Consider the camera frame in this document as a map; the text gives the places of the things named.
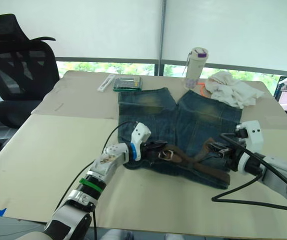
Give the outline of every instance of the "jeans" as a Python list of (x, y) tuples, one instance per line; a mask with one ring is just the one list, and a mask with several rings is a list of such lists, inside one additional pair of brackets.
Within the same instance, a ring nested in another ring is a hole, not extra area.
[[(233, 133), (239, 124), (242, 111), (223, 102), (203, 97), (191, 90), (176, 102), (168, 88), (134, 92), (120, 92), (119, 123), (138, 121), (151, 131), (148, 142), (167, 141), (178, 146), (190, 157), (197, 157), (203, 144), (209, 138), (220, 142), (219, 134)], [(130, 142), (133, 129), (123, 125), (118, 130), (119, 142)], [(204, 165), (228, 171), (226, 159), (213, 153), (203, 156)], [(183, 169), (172, 162), (159, 159), (143, 159), (129, 162), (129, 169), (148, 168), (159, 173), (184, 176), (195, 182), (215, 188), (226, 189), (228, 186), (217, 179), (211, 179), (194, 169)]]

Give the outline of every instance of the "brown leather belt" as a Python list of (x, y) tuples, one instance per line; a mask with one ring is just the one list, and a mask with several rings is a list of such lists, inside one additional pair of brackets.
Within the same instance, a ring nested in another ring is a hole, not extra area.
[(201, 173), (207, 174), (212, 176), (216, 179), (224, 181), (228, 185), (230, 184), (230, 175), (225, 171), (203, 165), (199, 163), (204, 156), (207, 155), (209, 152), (206, 148), (208, 142), (212, 142), (213, 140), (210, 138), (208, 141), (205, 142), (203, 145), (202, 150), (200, 153), (195, 157), (187, 156), (179, 147), (175, 145), (167, 144), (165, 147), (159, 152), (158, 157), (162, 160), (170, 161), (176, 163), (180, 166), (184, 167), (191, 167), (192, 169), (199, 171)]

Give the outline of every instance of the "table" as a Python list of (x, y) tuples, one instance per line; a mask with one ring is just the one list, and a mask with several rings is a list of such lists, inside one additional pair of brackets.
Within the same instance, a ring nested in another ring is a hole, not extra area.
[[(118, 93), (112, 91), (112, 84), (104, 93), (98, 92), (98, 86), (108, 73), (68, 71), (57, 82), (53, 90), (43, 99), (32, 114), (118, 119)], [(183, 88), (182, 78), (164, 76), (141, 76), (143, 89), (169, 88), (177, 102), (187, 91)], [(265, 95), (256, 100), (255, 106), (247, 106), (242, 111), (241, 121), (258, 120), (263, 129), (287, 130), (287, 114), (260, 81), (246, 81)]]
[[(0, 152), (4, 216), (46, 222), (75, 175), (99, 156), (116, 125), (115, 119), (32, 114)], [(262, 153), (287, 160), (287, 129), (262, 132)], [(276, 139), (282, 147), (276, 147)], [(251, 179), (230, 175), (230, 189)], [(97, 222), (104, 228), (287, 239), (287, 211), (211, 202), (222, 192), (182, 177), (120, 167), (100, 197)], [(231, 197), (287, 205), (258, 182)]]

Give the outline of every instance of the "metal buckle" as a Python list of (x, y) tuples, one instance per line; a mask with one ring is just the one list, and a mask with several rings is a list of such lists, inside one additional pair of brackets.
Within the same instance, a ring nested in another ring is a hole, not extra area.
[(174, 156), (174, 151), (172, 150), (166, 150), (166, 151), (160, 151), (158, 154), (158, 158), (166, 161), (171, 161)]

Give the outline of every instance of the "white towel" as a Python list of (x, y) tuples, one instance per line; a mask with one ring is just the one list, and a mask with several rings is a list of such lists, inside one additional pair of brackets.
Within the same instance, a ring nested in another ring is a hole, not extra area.
[(205, 88), (210, 91), (211, 98), (243, 109), (244, 106), (256, 105), (256, 99), (264, 92), (234, 79), (228, 71), (219, 71), (205, 81)]

